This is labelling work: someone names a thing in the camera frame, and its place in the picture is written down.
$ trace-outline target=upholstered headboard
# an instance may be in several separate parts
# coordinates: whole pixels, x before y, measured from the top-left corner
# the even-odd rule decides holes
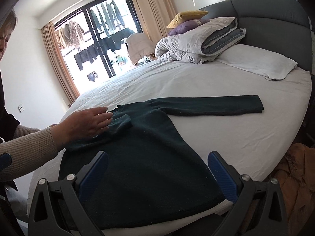
[[[246,36],[240,43],[283,54],[312,72],[310,22],[296,0],[225,0],[201,10],[204,19],[236,17]]]

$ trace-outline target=window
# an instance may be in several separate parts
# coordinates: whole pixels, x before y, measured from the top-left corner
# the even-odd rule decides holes
[[[142,30],[132,0],[96,0],[62,19],[55,28],[80,94],[134,68],[126,38]]]

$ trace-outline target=yellow pillow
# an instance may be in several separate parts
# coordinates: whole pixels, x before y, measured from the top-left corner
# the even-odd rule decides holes
[[[178,13],[167,28],[176,28],[179,24],[182,24],[188,20],[201,19],[204,15],[207,15],[207,11],[184,11]]]

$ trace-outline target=light switch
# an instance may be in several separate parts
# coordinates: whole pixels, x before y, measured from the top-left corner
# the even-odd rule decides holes
[[[24,106],[23,106],[22,104],[20,104],[20,105],[18,106],[18,109],[20,110],[20,112],[23,112],[23,111],[24,111]]]

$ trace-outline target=white bed sheet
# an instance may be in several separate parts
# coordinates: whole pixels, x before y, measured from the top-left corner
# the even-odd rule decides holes
[[[310,73],[296,68],[281,81],[228,66],[218,61],[201,65],[179,61],[154,61],[137,67],[103,86],[81,95],[64,118],[72,112],[95,106],[123,105],[163,97],[213,97],[258,95],[263,113],[237,116],[170,116],[176,129],[207,163],[210,151],[218,151],[240,174],[262,181],[281,160],[300,125],[311,95]],[[58,179],[63,151],[37,169],[30,185],[28,208],[40,178]],[[225,200],[211,210],[165,223],[130,229],[108,229],[107,236],[162,236],[211,213],[230,208]]]

